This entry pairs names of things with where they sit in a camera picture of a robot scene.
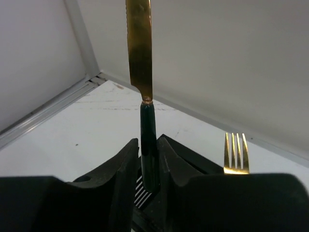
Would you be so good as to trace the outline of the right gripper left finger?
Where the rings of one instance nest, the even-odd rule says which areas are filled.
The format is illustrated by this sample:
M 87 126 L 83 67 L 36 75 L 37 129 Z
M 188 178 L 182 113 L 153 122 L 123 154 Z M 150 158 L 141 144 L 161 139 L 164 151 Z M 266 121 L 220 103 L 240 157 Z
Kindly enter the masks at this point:
M 115 156 L 70 182 L 78 189 L 78 230 L 129 232 L 138 173 L 138 139 L 131 139 Z

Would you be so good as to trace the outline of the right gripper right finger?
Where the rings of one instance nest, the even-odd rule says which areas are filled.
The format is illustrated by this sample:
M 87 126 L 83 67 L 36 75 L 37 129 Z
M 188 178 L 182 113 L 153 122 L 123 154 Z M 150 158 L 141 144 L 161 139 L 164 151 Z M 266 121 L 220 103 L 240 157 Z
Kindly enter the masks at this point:
M 163 230 L 165 232 L 198 232 L 205 230 L 202 217 L 206 215 L 203 194 L 205 184 L 195 178 L 199 172 L 173 150 L 166 138 L 157 140 L 159 152 L 160 192 Z

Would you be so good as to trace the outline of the gold fork green handle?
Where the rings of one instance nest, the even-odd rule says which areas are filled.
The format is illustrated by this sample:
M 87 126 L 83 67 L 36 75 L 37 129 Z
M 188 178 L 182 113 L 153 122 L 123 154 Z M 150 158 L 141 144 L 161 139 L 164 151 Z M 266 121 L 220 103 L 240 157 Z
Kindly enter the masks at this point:
M 225 133 L 224 174 L 249 174 L 248 145 L 245 134 Z

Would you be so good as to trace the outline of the gold knife green handle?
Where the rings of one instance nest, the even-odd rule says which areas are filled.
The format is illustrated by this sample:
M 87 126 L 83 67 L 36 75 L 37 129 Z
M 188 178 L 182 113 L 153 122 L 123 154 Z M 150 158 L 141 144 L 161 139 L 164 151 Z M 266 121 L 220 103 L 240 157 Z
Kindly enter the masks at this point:
M 130 83 L 141 94 L 140 142 L 144 188 L 159 187 L 156 146 L 155 107 L 153 103 L 152 20 L 149 0 L 126 1 L 127 48 Z

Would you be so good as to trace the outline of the black utensil caddy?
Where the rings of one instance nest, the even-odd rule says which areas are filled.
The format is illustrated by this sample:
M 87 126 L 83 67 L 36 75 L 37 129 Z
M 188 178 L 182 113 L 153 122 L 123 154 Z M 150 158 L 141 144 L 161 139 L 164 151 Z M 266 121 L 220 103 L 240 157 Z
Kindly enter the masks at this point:
M 177 153 L 178 156 L 180 156 L 183 160 L 185 160 L 188 164 L 197 169 L 199 172 L 203 174 L 224 173 L 223 167 L 219 166 L 218 164 L 203 157 L 202 155 L 189 149 L 188 147 L 168 137 L 167 135 L 163 134 L 162 137 L 166 138 L 166 140 L 168 141 L 168 143 L 171 145 L 171 147 Z M 145 208 L 150 205 L 150 202 L 153 201 L 153 199 L 156 196 L 159 196 L 160 194 L 159 190 L 155 191 L 154 193 L 149 193 L 144 189 L 141 174 L 141 158 L 138 158 L 137 170 L 138 175 L 136 180 L 134 205 L 140 210 L 145 210 Z

